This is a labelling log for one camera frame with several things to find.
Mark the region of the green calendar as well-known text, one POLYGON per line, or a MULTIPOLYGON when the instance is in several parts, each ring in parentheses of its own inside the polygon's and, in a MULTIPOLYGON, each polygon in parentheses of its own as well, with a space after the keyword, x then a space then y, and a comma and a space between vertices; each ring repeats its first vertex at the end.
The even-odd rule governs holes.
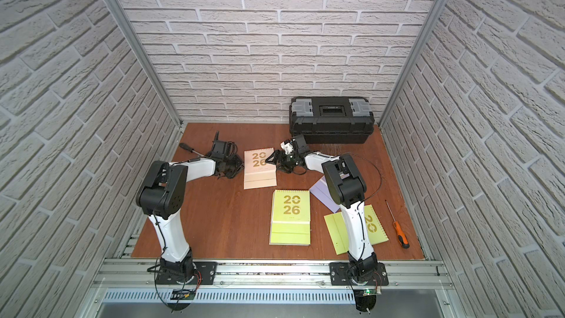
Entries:
MULTIPOLYGON (((364 217, 371 245, 388 241, 386 235, 372 205, 365 206, 364 217)), ((348 235, 343 216, 340 212, 324 216, 330 238, 337 255, 344 254, 349 249, 348 235)))
POLYGON ((310 245, 310 192, 277 189, 272 195, 271 245, 310 245))

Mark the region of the purple calendar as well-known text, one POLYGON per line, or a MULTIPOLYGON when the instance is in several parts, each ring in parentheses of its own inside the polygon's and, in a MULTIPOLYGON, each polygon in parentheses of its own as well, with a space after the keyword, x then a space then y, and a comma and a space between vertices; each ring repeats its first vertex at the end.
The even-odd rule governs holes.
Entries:
POLYGON ((326 208, 328 208, 331 213, 335 214, 340 210, 339 205, 334 202, 330 195, 325 177, 321 177, 315 184, 313 184, 312 187, 310 187, 309 191, 326 208))

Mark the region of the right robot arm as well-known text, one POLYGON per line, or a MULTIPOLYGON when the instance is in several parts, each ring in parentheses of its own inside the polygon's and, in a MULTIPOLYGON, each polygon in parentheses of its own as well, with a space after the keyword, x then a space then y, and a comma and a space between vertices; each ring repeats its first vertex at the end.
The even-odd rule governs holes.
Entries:
POLYGON ((334 203, 341 209, 348 236, 348 276, 358 283, 368 281, 378 267, 378 259, 369 241, 364 215, 367 190, 356 163, 349 154, 329 156, 309 149, 304 136, 298 135, 281 143, 266 158, 279 171, 293 173, 295 167, 324 175, 334 203))

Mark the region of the pink calendar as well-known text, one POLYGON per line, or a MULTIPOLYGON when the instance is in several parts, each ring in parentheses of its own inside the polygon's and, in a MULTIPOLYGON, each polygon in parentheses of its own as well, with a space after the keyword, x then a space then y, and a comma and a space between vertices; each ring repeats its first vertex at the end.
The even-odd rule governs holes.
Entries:
POLYGON ((244 152, 244 189, 276 187, 276 166, 266 162, 274 151, 271 147, 244 152))

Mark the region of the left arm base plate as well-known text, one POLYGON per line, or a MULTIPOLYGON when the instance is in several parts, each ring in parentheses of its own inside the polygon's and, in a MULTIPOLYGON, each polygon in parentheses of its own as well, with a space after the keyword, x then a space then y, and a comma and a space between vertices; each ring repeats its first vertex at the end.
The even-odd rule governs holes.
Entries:
POLYGON ((174 272, 172 269, 158 269, 155 282, 157 285, 212 285, 216 277, 218 262, 194 262, 192 274, 174 272))

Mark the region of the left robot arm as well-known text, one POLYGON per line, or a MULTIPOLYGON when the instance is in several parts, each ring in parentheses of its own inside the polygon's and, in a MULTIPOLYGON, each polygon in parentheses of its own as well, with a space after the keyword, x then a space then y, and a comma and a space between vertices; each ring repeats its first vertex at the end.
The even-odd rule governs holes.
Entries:
POLYGON ((184 162, 152 162, 135 202, 148 216, 161 247, 160 258, 152 271, 185 283, 196 273, 180 219, 186 184, 211 176, 235 178, 244 169, 244 162, 235 142, 221 141, 219 134, 215 135, 212 148, 206 154, 185 143, 180 147, 197 157, 184 162))

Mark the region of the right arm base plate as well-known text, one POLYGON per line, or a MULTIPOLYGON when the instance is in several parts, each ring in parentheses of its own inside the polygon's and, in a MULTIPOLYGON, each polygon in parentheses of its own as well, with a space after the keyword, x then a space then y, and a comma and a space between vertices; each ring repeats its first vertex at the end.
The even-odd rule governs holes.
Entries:
POLYGON ((360 281, 353 279, 347 262, 331 262, 329 268, 332 286, 387 287, 389 285, 388 273, 382 262, 378 262, 376 268, 360 281))

